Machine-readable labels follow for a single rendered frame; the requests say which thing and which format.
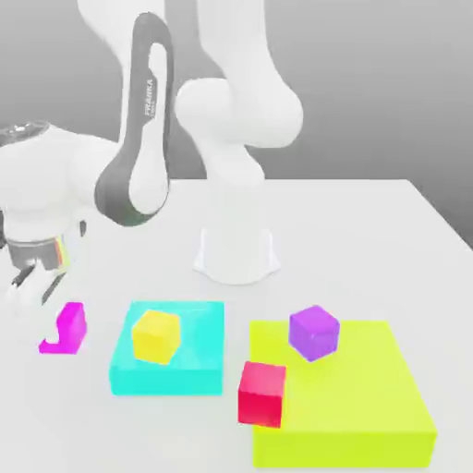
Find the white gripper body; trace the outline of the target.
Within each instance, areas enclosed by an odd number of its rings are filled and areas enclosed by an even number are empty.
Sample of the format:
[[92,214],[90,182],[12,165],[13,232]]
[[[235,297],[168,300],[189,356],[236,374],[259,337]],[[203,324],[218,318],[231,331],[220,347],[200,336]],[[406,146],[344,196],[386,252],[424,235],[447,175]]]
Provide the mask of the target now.
[[5,290],[6,311],[21,314],[40,309],[66,274],[66,270],[46,270],[41,261],[30,262]]

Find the small magenta cube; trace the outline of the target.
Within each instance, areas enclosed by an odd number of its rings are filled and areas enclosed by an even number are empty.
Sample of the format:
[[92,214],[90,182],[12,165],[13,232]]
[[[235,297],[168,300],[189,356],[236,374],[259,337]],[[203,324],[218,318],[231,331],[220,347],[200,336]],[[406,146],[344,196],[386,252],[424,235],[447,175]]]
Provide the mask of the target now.
[[39,352],[42,354],[78,353],[81,343],[87,332],[84,306],[81,302],[67,302],[56,318],[58,341],[49,343],[42,340]]

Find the small yellow cube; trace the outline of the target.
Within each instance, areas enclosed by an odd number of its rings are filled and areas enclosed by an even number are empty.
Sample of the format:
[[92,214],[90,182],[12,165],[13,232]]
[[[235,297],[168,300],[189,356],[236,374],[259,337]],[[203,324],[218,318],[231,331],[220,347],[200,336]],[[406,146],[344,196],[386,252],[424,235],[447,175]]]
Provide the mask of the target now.
[[180,318],[159,310],[146,310],[132,328],[135,359],[168,365],[181,345]]

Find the small red cube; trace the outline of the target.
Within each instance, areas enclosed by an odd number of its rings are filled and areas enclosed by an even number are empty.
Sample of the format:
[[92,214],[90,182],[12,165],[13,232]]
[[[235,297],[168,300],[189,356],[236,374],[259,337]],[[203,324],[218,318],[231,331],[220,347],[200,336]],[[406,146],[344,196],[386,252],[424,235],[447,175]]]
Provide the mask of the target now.
[[285,366],[245,362],[237,391],[239,423],[281,427],[285,375]]

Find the small purple cube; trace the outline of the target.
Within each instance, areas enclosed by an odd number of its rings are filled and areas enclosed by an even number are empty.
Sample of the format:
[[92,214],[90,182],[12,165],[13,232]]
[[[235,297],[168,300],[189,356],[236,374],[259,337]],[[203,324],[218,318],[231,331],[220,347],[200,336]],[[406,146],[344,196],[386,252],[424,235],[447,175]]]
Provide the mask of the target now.
[[321,306],[314,305],[289,316],[288,342],[308,362],[335,352],[340,322]]

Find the large cyan box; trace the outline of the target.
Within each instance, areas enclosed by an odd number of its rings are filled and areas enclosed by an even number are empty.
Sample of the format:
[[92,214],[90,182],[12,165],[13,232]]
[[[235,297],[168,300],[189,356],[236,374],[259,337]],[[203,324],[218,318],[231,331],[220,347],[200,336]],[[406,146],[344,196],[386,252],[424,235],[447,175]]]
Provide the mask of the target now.
[[[167,365],[135,358],[132,327],[148,309],[181,318],[181,345]],[[224,303],[133,301],[109,367],[115,395],[220,395],[224,374]]]

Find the large yellow-green box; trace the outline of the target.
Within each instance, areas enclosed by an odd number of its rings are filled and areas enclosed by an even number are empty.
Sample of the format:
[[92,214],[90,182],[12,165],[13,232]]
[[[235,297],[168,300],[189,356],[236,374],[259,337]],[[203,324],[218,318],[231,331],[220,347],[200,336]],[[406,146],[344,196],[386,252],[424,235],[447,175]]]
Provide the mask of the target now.
[[307,362],[285,321],[252,321],[250,358],[286,368],[282,425],[252,431],[254,467],[428,467],[437,437],[390,325],[342,321],[338,349]]

